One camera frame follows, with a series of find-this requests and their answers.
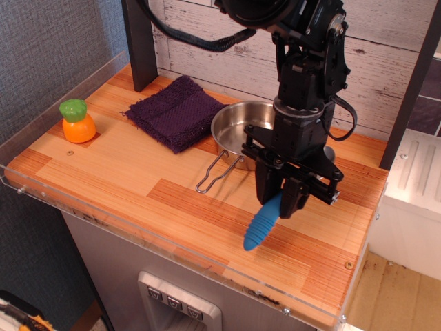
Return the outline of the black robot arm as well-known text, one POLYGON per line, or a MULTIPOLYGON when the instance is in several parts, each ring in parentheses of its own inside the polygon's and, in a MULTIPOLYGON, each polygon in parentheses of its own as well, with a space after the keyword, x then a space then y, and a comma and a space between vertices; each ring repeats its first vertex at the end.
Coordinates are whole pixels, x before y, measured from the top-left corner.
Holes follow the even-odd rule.
POLYGON ((346 13, 341 1, 217 1, 235 22, 268 31, 276 47, 279 89, 274 124, 248 125, 243 153, 256 162, 261 203, 280 195, 280 217, 302 209, 310 196, 338 197, 342 172, 325 155, 338 93, 347 87, 346 13))

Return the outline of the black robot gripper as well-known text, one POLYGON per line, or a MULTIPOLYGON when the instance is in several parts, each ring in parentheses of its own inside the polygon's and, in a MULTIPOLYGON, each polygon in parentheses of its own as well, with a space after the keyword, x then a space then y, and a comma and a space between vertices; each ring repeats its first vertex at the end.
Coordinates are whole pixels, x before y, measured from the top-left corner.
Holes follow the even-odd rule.
POLYGON ((256 162, 257 198, 266 204, 281 192, 281 219, 303 209, 310 196, 329 205, 338 199, 344 175, 325 154, 329 138, 344 139, 330 134, 334 108, 334 103, 325 103, 289 114, 287 107, 275 103, 271 128, 244 128, 243 152, 256 162))

